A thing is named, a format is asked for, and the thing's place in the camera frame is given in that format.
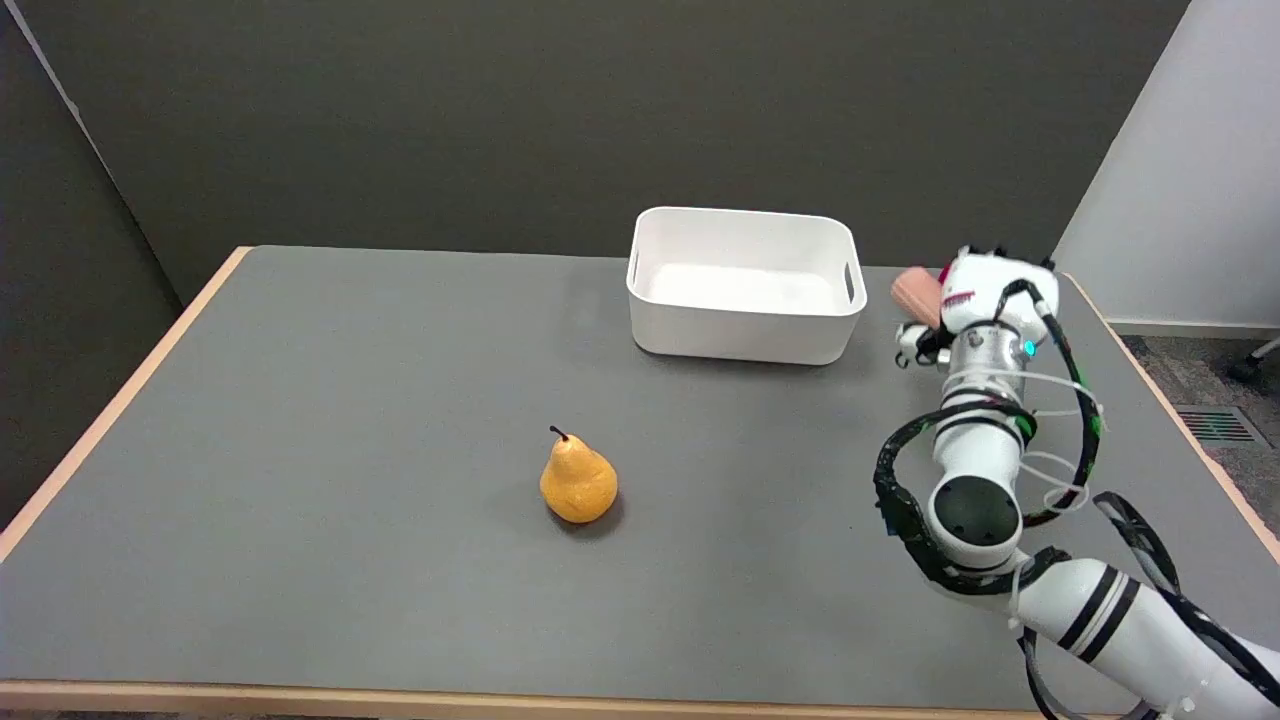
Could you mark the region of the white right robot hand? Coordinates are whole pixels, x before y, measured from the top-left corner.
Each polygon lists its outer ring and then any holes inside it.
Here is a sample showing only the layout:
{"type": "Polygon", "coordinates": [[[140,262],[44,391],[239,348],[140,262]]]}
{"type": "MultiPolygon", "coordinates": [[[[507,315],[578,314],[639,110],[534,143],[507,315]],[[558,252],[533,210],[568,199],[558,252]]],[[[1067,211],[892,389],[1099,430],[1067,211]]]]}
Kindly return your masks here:
{"type": "Polygon", "coordinates": [[[1060,284],[1053,264],[1011,258],[1002,249],[960,249],[940,272],[910,266],[890,287],[908,314],[895,334],[900,368],[950,361],[954,342],[966,333],[995,332],[1010,340],[1019,359],[1034,357],[1052,338],[1046,316],[1056,316],[1060,284]]]}

